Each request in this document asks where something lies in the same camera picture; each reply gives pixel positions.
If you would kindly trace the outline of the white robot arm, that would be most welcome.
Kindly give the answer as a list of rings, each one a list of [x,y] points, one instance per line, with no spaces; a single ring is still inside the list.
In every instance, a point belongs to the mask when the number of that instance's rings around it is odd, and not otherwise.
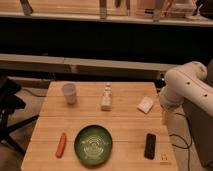
[[[159,93],[163,124],[170,120],[174,110],[182,105],[185,99],[213,115],[213,87],[204,82],[206,77],[207,67],[198,61],[173,67],[166,72],[166,85]]]

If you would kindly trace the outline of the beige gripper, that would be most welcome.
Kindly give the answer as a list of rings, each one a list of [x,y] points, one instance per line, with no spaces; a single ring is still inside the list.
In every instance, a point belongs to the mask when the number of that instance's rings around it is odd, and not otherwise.
[[[174,111],[162,110],[162,124],[167,125],[174,117]]]

